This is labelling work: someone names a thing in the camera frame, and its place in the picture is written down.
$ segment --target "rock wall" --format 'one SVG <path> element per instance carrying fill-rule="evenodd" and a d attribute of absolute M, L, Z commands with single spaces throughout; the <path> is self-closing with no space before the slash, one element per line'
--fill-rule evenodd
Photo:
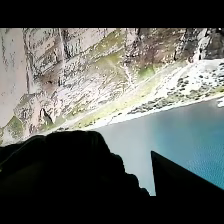
<path fill-rule="evenodd" d="M 0 29 L 0 143 L 57 127 L 175 61 L 223 57 L 222 28 Z"/>

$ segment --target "blue water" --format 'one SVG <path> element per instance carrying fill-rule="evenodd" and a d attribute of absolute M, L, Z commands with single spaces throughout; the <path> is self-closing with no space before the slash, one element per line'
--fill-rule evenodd
<path fill-rule="evenodd" d="M 218 108 L 216 100 L 96 130 L 151 195 L 155 195 L 151 150 L 224 189 L 224 108 Z"/>

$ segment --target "shoreline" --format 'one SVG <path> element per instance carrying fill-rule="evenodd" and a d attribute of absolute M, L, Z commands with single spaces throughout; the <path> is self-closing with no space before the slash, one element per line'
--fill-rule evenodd
<path fill-rule="evenodd" d="M 214 96 L 209 96 L 209 97 L 205 97 L 203 99 L 190 101 L 190 102 L 185 102 L 185 103 L 184 102 L 178 102 L 174 105 L 165 106 L 161 109 L 150 110 L 148 112 L 143 112 L 143 113 L 139 112 L 139 113 L 135 113 L 135 114 L 124 114 L 123 116 L 115 117 L 114 119 L 111 120 L 111 122 L 108 123 L 108 122 L 106 122 L 106 120 L 109 119 L 109 118 L 111 119 L 111 116 L 110 116 L 108 118 L 105 118 L 104 122 L 101 121 L 98 124 L 91 125 L 91 126 L 88 126 L 86 128 L 82 128 L 81 130 L 87 131 L 87 130 L 97 129 L 97 128 L 109 126 L 111 124 L 116 124 L 116 123 L 120 123 L 120 122 L 124 122 L 124 121 L 129 121 L 129 120 L 132 120 L 132 119 L 140 118 L 140 117 L 150 115 L 150 114 L 154 114 L 154 113 L 159 113 L 161 111 L 167 111 L 167 110 L 175 109 L 175 108 L 178 108 L 178 107 L 189 106 L 189 105 L 192 105 L 192 104 L 206 102 L 206 101 L 214 100 L 214 99 L 221 98 L 221 97 L 224 97 L 224 93 L 219 93 L 219 94 L 216 94 Z"/>

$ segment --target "black pointed object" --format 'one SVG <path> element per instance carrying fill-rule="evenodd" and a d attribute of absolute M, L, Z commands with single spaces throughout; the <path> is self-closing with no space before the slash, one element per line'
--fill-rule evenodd
<path fill-rule="evenodd" d="M 224 191 L 169 159 L 151 151 L 157 196 L 224 195 Z"/>

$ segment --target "sea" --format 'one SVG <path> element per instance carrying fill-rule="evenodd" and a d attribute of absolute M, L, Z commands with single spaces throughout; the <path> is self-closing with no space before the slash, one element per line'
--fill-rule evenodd
<path fill-rule="evenodd" d="M 95 130 L 150 195 L 156 195 L 151 150 L 224 189 L 224 107 L 217 104 L 204 101 Z"/>

